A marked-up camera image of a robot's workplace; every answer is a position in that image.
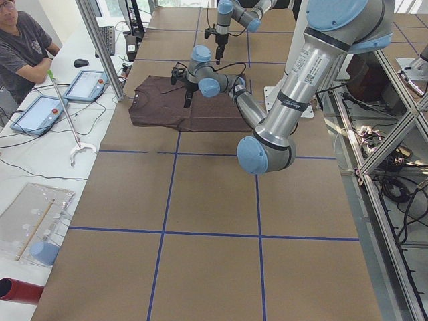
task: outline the red cup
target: red cup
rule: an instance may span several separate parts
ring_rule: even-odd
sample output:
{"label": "red cup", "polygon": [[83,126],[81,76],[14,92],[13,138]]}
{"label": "red cup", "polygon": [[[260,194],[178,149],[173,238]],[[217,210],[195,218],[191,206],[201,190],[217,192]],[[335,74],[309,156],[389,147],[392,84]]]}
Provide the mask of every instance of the red cup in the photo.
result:
{"label": "red cup", "polygon": [[44,288],[37,284],[3,278],[0,280],[0,300],[38,304]]}

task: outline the black mouse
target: black mouse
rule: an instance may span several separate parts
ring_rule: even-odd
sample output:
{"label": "black mouse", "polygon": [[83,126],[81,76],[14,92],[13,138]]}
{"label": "black mouse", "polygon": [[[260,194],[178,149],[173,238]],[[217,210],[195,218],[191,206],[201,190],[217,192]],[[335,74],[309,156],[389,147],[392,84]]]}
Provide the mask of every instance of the black mouse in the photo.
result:
{"label": "black mouse", "polygon": [[84,67],[87,65],[89,65],[89,61],[86,59],[82,59],[82,58],[78,58],[78,59],[74,60],[74,63],[73,63],[73,66],[76,68]]}

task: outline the folded cloth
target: folded cloth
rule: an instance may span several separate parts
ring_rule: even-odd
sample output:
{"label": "folded cloth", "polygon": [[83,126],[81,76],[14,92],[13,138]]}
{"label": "folded cloth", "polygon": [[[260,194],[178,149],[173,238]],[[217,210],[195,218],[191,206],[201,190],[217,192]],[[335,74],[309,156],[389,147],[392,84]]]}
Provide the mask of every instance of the folded cloth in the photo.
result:
{"label": "folded cloth", "polygon": [[220,93],[206,98],[193,94],[190,108],[184,108],[186,89],[169,77],[150,75],[135,88],[129,109],[134,126],[164,126],[182,132],[250,132],[232,99]]}

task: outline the tablet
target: tablet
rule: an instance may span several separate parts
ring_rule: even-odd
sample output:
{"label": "tablet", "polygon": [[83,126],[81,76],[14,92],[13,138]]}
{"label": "tablet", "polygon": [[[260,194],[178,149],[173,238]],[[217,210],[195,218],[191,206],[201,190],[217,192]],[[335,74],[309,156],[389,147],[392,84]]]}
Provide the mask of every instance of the tablet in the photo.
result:
{"label": "tablet", "polygon": [[93,102],[103,93],[107,80],[105,72],[80,70],[62,97],[72,102]]}
{"label": "tablet", "polygon": [[63,112],[58,97],[40,95],[10,126],[12,130],[32,136],[41,136],[55,124]]}

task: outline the black t-shirt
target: black t-shirt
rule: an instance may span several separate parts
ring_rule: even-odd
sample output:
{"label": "black t-shirt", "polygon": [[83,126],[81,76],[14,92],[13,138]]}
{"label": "black t-shirt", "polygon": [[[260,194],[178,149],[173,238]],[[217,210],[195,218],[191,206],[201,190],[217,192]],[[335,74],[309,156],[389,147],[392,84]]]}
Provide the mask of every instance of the black t-shirt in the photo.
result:
{"label": "black t-shirt", "polygon": [[47,57],[46,48],[51,45],[52,38],[24,11],[18,12],[17,27],[19,36],[0,30],[0,78],[20,104],[34,83],[16,71],[26,65],[36,66]]}

